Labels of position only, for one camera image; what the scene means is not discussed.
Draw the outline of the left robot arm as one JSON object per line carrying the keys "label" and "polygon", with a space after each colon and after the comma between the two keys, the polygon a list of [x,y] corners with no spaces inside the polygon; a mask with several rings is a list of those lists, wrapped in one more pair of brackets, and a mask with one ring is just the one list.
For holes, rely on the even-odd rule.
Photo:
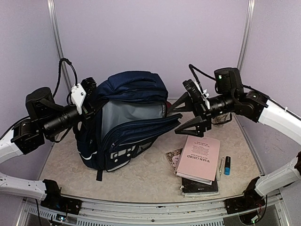
{"label": "left robot arm", "polygon": [[[94,114],[88,99],[95,86],[84,88],[81,84],[71,89],[74,106],[57,105],[49,87],[39,88],[26,96],[25,106],[28,116],[17,121],[0,138],[0,161],[29,154],[45,140],[56,142],[56,135],[69,132],[79,122],[87,123]],[[68,210],[79,205],[61,195],[61,189],[53,180],[26,180],[0,175],[1,192],[16,196],[29,197],[41,202],[41,205],[55,210]]]}

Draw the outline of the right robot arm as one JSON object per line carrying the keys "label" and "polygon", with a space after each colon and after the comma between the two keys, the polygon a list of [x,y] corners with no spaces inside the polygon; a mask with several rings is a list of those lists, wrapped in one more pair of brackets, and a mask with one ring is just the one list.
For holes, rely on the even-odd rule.
{"label": "right robot arm", "polygon": [[[255,123],[274,128],[296,143],[301,142],[301,119],[293,112],[282,107],[268,95],[247,87],[241,81],[237,68],[215,70],[215,92],[209,97],[202,89],[199,80],[186,80],[183,85],[186,92],[174,102],[170,113],[193,112],[194,118],[175,130],[176,134],[203,137],[211,129],[212,119],[225,113],[244,116]],[[253,209],[267,203],[268,193],[300,180],[301,155],[297,154],[285,166],[265,175],[252,179],[238,198],[225,200],[227,213],[236,213]]]}

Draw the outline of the dark Wuthering Heights book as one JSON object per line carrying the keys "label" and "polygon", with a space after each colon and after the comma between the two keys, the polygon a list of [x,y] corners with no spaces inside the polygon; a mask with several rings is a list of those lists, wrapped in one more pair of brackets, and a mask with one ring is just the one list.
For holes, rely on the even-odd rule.
{"label": "dark Wuthering Heights book", "polygon": [[197,181],[182,178],[181,191],[182,195],[185,198],[219,195],[219,187],[216,179],[212,182],[211,185],[207,185]]}

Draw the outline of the pink Warm Chord book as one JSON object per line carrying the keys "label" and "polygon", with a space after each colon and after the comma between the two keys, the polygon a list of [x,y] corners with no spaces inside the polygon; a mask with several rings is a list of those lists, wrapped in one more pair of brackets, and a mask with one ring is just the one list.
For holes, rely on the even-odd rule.
{"label": "pink Warm Chord book", "polygon": [[220,141],[210,137],[187,136],[175,174],[202,184],[215,181]]}

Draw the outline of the navy blue student backpack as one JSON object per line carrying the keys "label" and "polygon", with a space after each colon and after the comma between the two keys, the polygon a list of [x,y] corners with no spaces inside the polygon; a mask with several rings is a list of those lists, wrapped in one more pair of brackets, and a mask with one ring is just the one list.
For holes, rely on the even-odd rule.
{"label": "navy blue student backpack", "polygon": [[73,133],[83,163],[96,170],[98,181],[179,126],[182,115],[167,114],[167,98],[162,79],[149,71],[112,75],[93,90],[88,102],[94,115]]}

